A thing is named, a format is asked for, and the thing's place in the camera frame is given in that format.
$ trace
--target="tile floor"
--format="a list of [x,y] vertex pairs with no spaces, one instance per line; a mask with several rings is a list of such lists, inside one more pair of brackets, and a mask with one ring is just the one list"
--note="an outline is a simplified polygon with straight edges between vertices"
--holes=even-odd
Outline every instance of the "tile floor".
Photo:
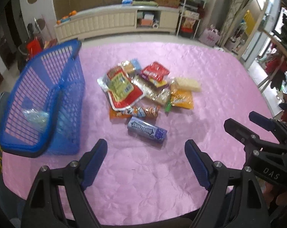
[[[165,33],[159,34],[149,34],[149,33],[141,33],[141,34],[122,34],[108,37],[97,37],[94,39],[86,39],[82,43],[82,47],[92,47],[110,43],[121,43],[121,42],[169,42],[169,43],[179,43],[179,44],[190,44],[197,45],[202,47],[207,47],[206,45],[198,42],[197,40],[186,39],[182,37],[176,37],[174,35],[169,35]],[[8,91],[10,92],[18,79],[18,68],[15,63],[10,70],[7,70],[4,73],[4,81],[0,85],[0,92]],[[248,70],[249,75],[252,77],[256,84],[260,83],[265,77],[266,73],[261,68],[261,66],[254,62]],[[267,87],[264,91],[264,97],[266,102],[272,112],[272,115],[275,116],[278,114],[281,109],[278,107],[278,99],[276,98],[276,91]]]
[[[256,85],[258,85],[262,80],[264,80],[267,77],[266,72],[263,70],[263,68],[258,64],[257,61],[254,61],[250,68],[248,69],[248,73],[255,82]],[[277,98],[278,92],[276,89],[271,89],[270,85],[265,89],[265,91],[262,93],[264,96],[268,107],[272,113],[272,116],[276,116],[278,113],[280,113],[282,110],[278,106],[280,103],[279,99]]]

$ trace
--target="red snack bag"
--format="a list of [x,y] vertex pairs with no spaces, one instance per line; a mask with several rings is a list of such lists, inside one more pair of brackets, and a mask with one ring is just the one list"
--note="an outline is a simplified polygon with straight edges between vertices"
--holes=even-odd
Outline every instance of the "red snack bag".
[[159,82],[162,81],[169,73],[170,71],[158,62],[153,62],[151,65],[145,67],[141,72],[143,78],[146,80],[151,77]]
[[98,80],[101,88],[108,93],[114,111],[123,111],[144,97],[143,91],[131,83],[121,67],[110,69]]

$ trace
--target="white cabinet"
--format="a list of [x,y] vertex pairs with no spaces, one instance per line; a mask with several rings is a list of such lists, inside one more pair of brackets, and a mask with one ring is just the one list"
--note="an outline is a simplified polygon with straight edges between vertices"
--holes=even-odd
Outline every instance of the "white cabinet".
[[178,13],[162,11],[160,14],[159,28],[176,29]]
[[[137,11],[160,13],[159,28],[137,27]],[[169,7],[112,5],[81,11],[70,21],[55,25],[58,42],[124,32],[175,32],[179,10]]]

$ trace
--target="yellow snack bag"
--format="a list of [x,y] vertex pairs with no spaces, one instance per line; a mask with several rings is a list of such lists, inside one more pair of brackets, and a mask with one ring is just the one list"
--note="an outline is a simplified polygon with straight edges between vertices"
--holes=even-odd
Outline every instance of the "yellow snack bag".
[[166,85],[168,84],[168,82],[165,81],[165,80],[156,81],[156,80],[154,80],[154,79],[151,78],[151,77],[149,77],[149,82],[153,83],[153,85],[154,85],[156,88],[160,88],[160,87],[166,86]]
[[171,105],[192,110],[194,108],[192,92],[173,88],[171,93]]

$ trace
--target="pink quilted blanket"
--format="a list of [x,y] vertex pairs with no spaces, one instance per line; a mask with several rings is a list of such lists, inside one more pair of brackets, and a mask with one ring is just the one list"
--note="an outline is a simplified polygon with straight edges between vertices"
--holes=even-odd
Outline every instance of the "pink quilted blanket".
[[[194,93],[194,110],[161,109],[156,125],[168,131],[162,146],[128,134],[126,120],[110,121],[109,104],[97,84],[112,66],[138,58],[142,66],[158,61],[170,76],[194,78],[202,92]],[[81,65],[86,81],[83,100],[81,150],[75,156],[42,155],[23,158],[3,153],[6,186],[27,198],[42,165],[66,166],[90,151],[99,138],[108,143],[108,153],[91,187],[88,202],[104,225],[133,225],[169,219],[198,209],[206,196],[184,153],[184,143],[193,139],[213,160],[241,169],[243,146],[224,131],[224,121],[233,118],[260,135],[276,142],[271,133],[248,119],[251,111],[266,117],[271,113],[243,66],[232,55],[192,45],[160,42],[124,43],[83,47]],[[64,191],[62,203],[72,217]]]

